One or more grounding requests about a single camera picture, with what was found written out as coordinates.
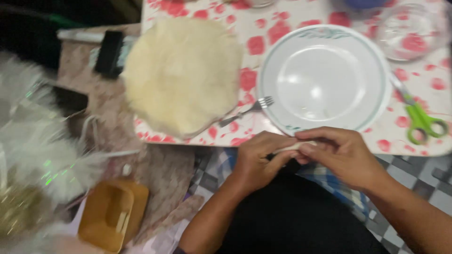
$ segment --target rolled dough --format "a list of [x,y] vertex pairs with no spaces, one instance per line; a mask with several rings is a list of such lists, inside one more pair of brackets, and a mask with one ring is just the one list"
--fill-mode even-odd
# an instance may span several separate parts
[[242,54],[218,21],[160,20],[127,57],[126,97],[153,130],[194,137],[237,105]]
[[304,143],[308,143],[308,144],[311,144],[311,145],[313,145],[313,146],[316,146],[316,145],[317,145],[317,143],[316,143],[315,141],[297,142],[297,143],[295,143],[295,144],[292,145],[292,146],[288,146],[288,147],[285,147],[285,148],[278,149],[278,150],[274,151],[273,153],[274,153],[274,154],[277,154],[277,153],[280,153],[280,152],[282,152],[282,151],[298,150],[298,149],[300,148],[300,146],[301,146],[302,144],[304,144]]

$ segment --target plate rim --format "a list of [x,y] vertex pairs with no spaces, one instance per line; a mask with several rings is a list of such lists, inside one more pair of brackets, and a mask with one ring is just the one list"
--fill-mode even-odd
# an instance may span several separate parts
[[[367,46],[369,46],[369,48],[374,52],[374,54],[377,56],[377,59],[380,62],[380,65],[382,67],[382,73],[384,75],[383,79],[386,80],[386,82],[385,82],[386,85],[383,85],[383,87],[386,88],[386,90],[383,93],[383,96],[382,96],[382,99],[381,99],[381,103],[380,103],[380,107],[374,113],[373,117],[367,123],[364,123],[361,126],[359,126],[358,129],[354,129],[355,131],[362,132],[362,131],[366,130],[367,128],[369,128],[369,126],[371,126],[381,116],[381,114],[384,112],[384,110],[386,109],[387,105],[389,104],[389,101],[391,99],[391,94],[392,94],[392,84],[391,84],[391,82],[389,80],[389,73],[391,71],[391,68],[389,66],[389,63],[388,63],[385,55],[383,54],[383,51],[381,51],[381,49],[374,42],[372,42],[372,40],[370,40],[366,36],[362,35],[360,32],[358,32],[356,30],[353,30],[351,28],[348,28],[348,27],[339,26],[339,25],[332,25],[332,24],[311,25],[311,26],[298,28],[298,29],[296,29],[296,30],[284,35],[283,37],[281,37],[274,45],[272,45],[266,51],[266,53],[264,55],[263,64],[259,68],[258,77],[257,77],[257,85],[256,85],[258,98],[262,98],[264,96],[263,88],[262,88],[262,86],[263,86],[262,76],[263,76],[263,69],[266,66],[267,62],[268,62],[269,55],[272,54],[272,52],[280,44],[282,44],[288,37],[292,37],[293,34],[295,34],[295,33],[299,33],[299,32],[302,32],[304,30],[313,29],[313,28],[339,29],[339,30],[342,30],[344,32],[348,32],[348,33],[354,35],[355,37],[361,39]],[[284,132],[287,135],[293,136],[295,132],[305,130],[305,129],[301,129],[301,128],[299,128],[299,129],[292,129],[292,130],[291,129],[287,129],[286,126],[281,124],[278,121],[278,119],[272,115],[270,108],[265,108],[262,111],[269,118],[269,120],[272,122],[272,124],[274,124],[279,130],[281,130],[282,132]]]

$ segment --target floral tablecloth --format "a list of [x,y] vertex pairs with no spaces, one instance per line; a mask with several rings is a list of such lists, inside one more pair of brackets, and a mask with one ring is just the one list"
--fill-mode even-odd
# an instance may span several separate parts
[[[215,19],[236,33],[245,47],[240,70],[240,101],[230,116],[251,107],[256,101],[256,76],[263,55],[279,38],[294,29],[313,24],[338,24],[352,27],[372,38],[377,26],[389,8],[400,4],[421,3],[443,16],[445,2],[441,0],[388,0],[384,7],[369,10],[351,10],[341,0],[277,0],[271,6],[254,9],[243,0],[232,4],[220,0],[145,0],[142,32],[160,17],[191,16]],[[431,116],[444,119],[452,130],[452,91],[450,51],[447,45],[413,62],[391,62],[391,67]],[[426,145],[417,146],[406,137],[410,119],[404,103],[393,93],[387,110],[367,130],[363,137],[373,153],[395,155],[438,156],[452,149],[452,131]],[[145,142],[175,143],[206,146],[238,146],[261,131],[281,133],[262,112],[250,113],[232,124],[220,128],[214,123],[203,133],[189,140],[179,140],[161,132],[152,131],[142,120],[135,118],[135,131]]]

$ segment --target checkered floor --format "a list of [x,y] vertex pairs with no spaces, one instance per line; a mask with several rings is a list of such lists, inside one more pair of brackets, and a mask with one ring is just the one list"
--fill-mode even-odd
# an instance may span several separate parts
[[[376,155],[388,173],[404,186],[452,215],[452,155],[442,157],[407,157]],[[197,169],[188,189],[209,199],[218,189],[216,158],[204,149],[197,154]],[[412,254],[394,228],[369,201],[370,220],[367,228],[391,254]]]

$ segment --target scissors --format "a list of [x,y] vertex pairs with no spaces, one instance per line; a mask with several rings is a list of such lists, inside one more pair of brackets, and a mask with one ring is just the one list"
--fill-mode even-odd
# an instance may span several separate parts
[[[394,73],[392,73],[390,79],[392,84],[402,95],[405,104],[407,104],[405,109],[411,118],[411,126],[407,132],[410,142],[415,145],[422,145],[427,143],[429,136],[442,137],[449,132],[449,126],[447,123],[441,119],[428,116],[419,103],[413,99],[406,86],[396,77]],[[442,128],[441,132],[433,130],[432,127],[436,125]],[[419,131],[421,133],[422,137],[420,139],[416,139],[413,136],[415,131]]]

